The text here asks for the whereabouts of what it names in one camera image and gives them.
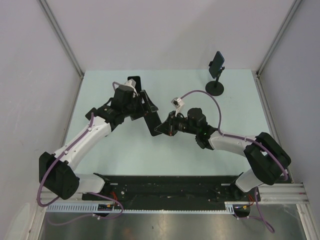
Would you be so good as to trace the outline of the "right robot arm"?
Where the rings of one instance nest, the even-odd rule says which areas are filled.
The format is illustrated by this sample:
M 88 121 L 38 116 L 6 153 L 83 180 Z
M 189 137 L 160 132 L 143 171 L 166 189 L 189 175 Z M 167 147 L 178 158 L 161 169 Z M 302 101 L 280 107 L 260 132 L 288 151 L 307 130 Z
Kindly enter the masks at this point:
M 231 196 L 237 201 L 242 201 L 250 190 L 261 184 L 272 186 L 292 162 L 270 134 L 261 132 L 250 138 L 221 133 L 207 123 L 200 108 L 191 108 L 187 116 L 172 111 L 154 130 L 170 137 L 177 132 L 193 134 L 202 149 L 221 150 L 245 157 L 250 169 L 241 173 L 230 188 Z

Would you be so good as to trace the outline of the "black phone stand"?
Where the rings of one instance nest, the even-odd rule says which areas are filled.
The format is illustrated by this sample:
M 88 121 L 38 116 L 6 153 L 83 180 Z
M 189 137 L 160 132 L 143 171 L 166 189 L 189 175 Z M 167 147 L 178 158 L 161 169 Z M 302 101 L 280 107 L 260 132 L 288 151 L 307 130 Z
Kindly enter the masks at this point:
M 161 135 L 160 132 L 155 130 L 155 128 L 158 127 L 162 123 L 157 111 L 148 112 L 144 115 L 143 118 L 145 120 L 145 123 L 146 123 L 148 130 L 149 130 L 152 137 Z
M 141 85 L 141 77 L 140 76 L 128 76 L 127 80 L 133 80 L 135 81 L 135 86 Z

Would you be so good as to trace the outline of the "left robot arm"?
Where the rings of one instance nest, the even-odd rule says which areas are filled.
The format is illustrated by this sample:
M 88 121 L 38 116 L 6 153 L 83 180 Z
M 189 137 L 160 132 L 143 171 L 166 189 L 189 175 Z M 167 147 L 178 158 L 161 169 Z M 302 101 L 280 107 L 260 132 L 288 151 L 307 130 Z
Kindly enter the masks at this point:
M 110 135 L 125 118 L 143 118 L 151 136 L 159 135 L 155 128 L 161 124 L 158 107 L 142 89 L 139 76 L 129 76 L 119 84 L 114 95 L 99 108 L 92 108 L 85 117 L 88 124 L 69 143 L 54 153 L 39 157 L 40 188 L 47 188 L 57 198 L 67 200 L 76 193 L 92 192 L 98 199 L 110 196 L 111 188 L 97 174 L 75 174 L 85 155 L 104 137 Z

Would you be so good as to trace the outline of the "black round base stand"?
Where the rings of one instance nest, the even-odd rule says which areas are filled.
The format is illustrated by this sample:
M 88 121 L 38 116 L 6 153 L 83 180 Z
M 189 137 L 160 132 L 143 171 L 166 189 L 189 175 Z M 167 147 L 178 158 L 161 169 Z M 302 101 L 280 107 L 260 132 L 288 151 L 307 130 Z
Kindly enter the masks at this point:
M 205 91 L 210 94 L 211 96 L 220 96 L 224 92 L 224 86 L 221 82 L 219 82 L 220 76 L 222 72 L 225 70 L 225 67 L 221 67 L 221 69 L 217 72 L 216 76 L 214 77 L 214 80 L 209 81 L 205 85 Z

